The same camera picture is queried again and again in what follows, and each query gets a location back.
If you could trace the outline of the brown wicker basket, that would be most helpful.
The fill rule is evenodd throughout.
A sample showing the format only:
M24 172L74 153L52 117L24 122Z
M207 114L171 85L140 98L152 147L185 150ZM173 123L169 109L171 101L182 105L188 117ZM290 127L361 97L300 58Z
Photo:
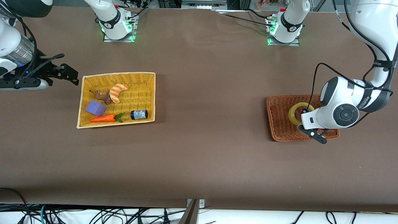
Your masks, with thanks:
M267 102L267 114L271 135L278 142L311 141L305 133L297 129L297 124L290 121L290 109L295 109L294 117L300 122L300 115L307 107L310 95L273 95Z

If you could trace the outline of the toy croissant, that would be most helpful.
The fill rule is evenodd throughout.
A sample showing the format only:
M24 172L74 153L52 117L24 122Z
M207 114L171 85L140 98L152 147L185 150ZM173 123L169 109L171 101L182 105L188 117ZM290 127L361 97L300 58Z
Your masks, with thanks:
M109 96L113 103L120 103L119 95L120 92L128 90L129 87L126 84L116 84L109 90Z

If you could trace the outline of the clear packing tape roll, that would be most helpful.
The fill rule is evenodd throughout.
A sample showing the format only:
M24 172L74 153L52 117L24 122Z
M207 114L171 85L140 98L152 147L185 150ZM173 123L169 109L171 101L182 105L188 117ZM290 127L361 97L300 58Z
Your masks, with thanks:
M294 106L292 106L290 108L290 110L288 111L288 118L290 120L290 122L295 125L295 126L299 126L302 125L302 121L299 121L296 116L295 116L295 112L298 108L303 108L303 107L307 107L308 111L313 111L315 110L314 107L312 105L310 105L309 103L306 102L299 102L297 104L295 104Z

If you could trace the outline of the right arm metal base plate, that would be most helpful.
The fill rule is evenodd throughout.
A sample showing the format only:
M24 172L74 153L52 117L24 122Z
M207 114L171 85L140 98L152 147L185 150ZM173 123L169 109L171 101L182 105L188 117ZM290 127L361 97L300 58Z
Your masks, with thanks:
M115 43L132 43L135 42L136 39L136 34L137 34L137 28L138 28L138 19L139 17L134 17L132 19L127 20L124 22L124 29L127 30L126 36L114 40L109 38L106 34L103 28L101 28L101 31L103 32L103 42L115 42Z

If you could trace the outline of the brown toy lion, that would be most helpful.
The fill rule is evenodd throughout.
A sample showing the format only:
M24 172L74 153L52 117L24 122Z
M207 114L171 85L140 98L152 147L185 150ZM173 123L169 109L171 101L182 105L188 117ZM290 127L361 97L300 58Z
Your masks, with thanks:
M91 91L91 90L90 90L90 92L93 93L93 94L95 95L95 98L96 98L97 100L102 100L102 101L104 101L106 105L109 105L109 104L111 104L111 103L113 102L112 99L111 99L111 97L110 97L109 90L106 91L104 94L101 94L101 91L99 91L99 90L98 90L98 91Z

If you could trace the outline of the grey metal box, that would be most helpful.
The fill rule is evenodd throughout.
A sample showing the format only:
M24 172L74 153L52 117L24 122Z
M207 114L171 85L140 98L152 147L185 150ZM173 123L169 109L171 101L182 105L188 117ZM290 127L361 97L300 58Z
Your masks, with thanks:
M227 0L182 0L181 9L227 10Z

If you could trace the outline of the orange toy carrot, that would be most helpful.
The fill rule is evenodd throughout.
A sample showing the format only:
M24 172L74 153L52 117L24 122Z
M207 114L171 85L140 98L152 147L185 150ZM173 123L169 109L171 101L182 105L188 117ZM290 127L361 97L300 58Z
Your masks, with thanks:
M124 121L121 119L124 113L119 114L108 114L105 116L95 117L90 120L91 123L103 123L103 122L119 122L123 123Z

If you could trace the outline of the purple foam cube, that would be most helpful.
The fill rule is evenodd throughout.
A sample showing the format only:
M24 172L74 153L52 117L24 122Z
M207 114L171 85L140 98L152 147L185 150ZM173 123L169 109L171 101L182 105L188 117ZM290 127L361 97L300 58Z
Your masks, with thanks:
M103 116L106 111L106 106L95 100L91 100L85 108L85 111L93 114L94 116Z

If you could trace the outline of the grey metal bar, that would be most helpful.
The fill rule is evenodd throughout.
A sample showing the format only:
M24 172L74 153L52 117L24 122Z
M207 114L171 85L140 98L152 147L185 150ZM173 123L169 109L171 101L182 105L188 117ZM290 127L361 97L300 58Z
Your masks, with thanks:
M200 199L191 199L178 224L197 224L200 206Z

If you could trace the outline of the small jar with black lid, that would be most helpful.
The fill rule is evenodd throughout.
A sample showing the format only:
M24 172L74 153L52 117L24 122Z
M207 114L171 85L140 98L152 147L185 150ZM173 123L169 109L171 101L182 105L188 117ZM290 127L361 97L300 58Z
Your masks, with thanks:
M130 112L130 117L132 120L147 119L148 110L132 110Z

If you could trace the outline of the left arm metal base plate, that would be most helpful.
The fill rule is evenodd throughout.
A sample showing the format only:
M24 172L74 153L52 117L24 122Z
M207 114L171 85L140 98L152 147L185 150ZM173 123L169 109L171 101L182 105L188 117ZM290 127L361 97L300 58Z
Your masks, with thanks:
M283 24L279 24L277 17L265 19L267 25L267 44L278 46L299 46L300 30L303 28L302 24L286 28Z

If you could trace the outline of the yellow wicker basket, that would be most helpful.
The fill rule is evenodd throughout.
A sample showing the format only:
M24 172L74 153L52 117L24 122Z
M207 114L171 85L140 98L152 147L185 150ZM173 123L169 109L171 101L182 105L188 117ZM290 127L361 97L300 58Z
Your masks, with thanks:
M81 81L81 99L78 112L77 129L102 128L129 124L142 124L155 121L155 73L153 72L120 72L83 76ZM110 103L104 112L121 114L121 122L91 122L95 116L86 111L95 93L104 94L117 84L128 85L128 89L119 94L120 103ZM147 110L146 119L131 119L131 111Z

